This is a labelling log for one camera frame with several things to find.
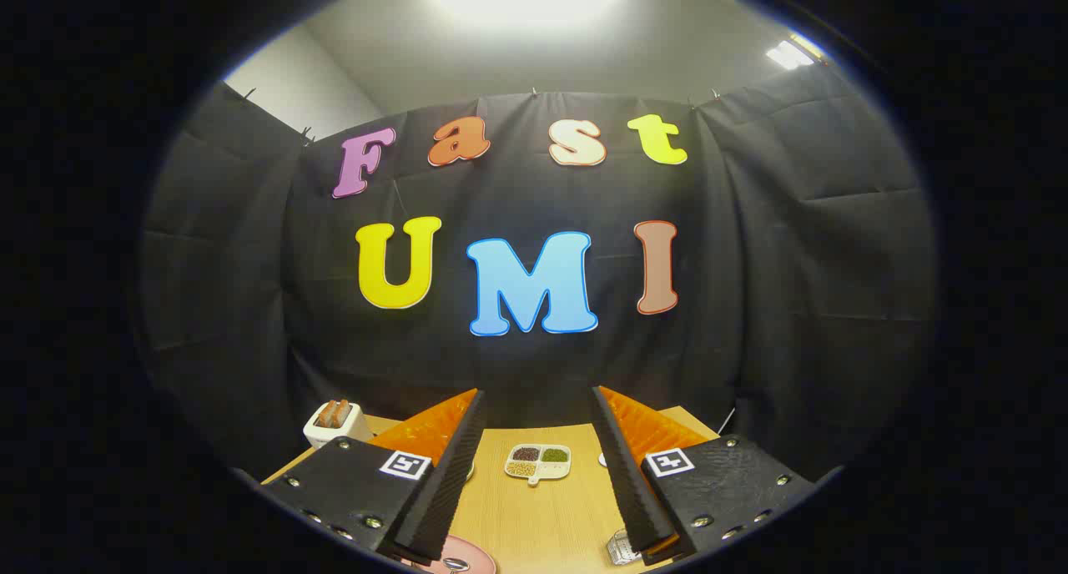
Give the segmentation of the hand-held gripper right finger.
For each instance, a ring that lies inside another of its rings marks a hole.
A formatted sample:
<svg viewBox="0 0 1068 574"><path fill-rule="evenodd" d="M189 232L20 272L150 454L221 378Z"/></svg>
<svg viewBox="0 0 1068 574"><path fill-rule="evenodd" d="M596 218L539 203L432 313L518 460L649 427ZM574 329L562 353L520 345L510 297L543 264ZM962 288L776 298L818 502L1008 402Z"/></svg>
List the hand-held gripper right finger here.
<svg viewBox="0 0 1068 574"><path fill-rule="evenodd" d="M743 436L698 434L603 386L592 388L591 410L630 545L648 567L725 550L816 493Z"/></svg>

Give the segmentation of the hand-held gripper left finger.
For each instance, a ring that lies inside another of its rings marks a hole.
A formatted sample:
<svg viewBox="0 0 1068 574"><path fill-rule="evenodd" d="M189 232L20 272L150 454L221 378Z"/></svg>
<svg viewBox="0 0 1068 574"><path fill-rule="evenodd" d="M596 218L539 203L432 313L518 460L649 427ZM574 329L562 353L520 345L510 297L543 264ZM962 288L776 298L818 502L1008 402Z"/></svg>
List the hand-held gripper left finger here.
<svg viewBox="0 0 1068 574"><path fill-rule="evenodd" d="M442 556L486 426L470 389L370 441L339 436L262 486L279 506L358 550L428 567Z"/></svg>

